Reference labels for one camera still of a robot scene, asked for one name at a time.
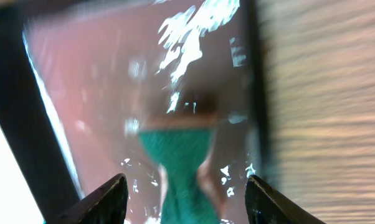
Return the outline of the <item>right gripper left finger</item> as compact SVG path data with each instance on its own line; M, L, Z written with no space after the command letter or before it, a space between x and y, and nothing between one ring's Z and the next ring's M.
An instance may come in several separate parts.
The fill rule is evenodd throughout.
M127 180L119 173L53 218L52 224L123 224L127 202Z

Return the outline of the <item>green sponge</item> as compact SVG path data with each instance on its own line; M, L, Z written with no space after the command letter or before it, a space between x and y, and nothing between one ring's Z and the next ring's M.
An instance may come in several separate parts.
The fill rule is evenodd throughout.
M197 170L207 157L209 128L143 131L139 139L148 157L168 176L161 209L162 224L218 224L216 209L197 181Z

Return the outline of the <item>white plate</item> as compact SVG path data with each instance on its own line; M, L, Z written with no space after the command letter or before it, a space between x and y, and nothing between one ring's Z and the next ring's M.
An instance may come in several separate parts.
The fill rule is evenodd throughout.
M44 218L0 127L0 224L44 223Z

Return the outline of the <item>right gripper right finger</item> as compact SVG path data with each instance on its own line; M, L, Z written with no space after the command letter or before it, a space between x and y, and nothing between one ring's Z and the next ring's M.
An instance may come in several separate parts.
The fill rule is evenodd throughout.
M250 224L325 224L257 175L250 175L245 191Z

